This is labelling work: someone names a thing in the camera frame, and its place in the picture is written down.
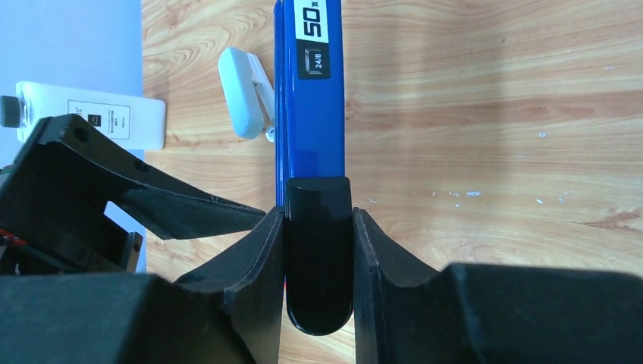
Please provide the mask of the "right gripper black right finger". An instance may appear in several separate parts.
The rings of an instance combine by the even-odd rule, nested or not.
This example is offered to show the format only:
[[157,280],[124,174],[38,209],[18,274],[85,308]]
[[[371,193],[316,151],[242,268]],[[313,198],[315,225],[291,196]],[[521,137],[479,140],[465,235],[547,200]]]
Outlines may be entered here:
[[358,363],[640,363],[642,279],[452,263],[437,271],[353,212]]

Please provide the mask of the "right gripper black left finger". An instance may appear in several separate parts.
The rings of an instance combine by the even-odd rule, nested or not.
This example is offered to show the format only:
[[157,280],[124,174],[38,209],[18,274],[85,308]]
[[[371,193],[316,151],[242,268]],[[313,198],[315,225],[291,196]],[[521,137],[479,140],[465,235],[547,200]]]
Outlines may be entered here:
[[157,275],[4,276],[3,363],[276,363],[284,215],[175,282]]

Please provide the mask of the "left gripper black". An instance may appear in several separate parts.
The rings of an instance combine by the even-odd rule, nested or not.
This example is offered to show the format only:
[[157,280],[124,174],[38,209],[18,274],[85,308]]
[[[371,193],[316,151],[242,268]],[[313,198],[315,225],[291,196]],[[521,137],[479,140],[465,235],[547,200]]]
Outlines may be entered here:
[[253,229],[265,212],[147,164],[78,115],[43,118],[1,171],[2,275],[134,272],[141,234],[105,215],[112,202],[156,236]]

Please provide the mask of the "light blue small stapler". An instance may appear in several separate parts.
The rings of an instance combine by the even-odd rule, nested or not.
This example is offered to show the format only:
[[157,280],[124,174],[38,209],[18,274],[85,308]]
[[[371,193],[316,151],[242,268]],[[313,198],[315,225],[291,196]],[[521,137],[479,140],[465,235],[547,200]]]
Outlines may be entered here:
[[273,143],[274,87],[259,57],[233,47],[226,48],[218,60],[218,71],[235,134],[247,140],[263,134]]

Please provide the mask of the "white bottle black cap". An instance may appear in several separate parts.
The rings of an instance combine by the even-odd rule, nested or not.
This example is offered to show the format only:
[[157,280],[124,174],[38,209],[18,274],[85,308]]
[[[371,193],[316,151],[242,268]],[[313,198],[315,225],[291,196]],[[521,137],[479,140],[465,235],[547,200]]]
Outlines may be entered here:
[[75,114],[124,149],[160,150],[166,109],[160,99],[21,81],[1,97],[1,126],[25,143],[40,119]]

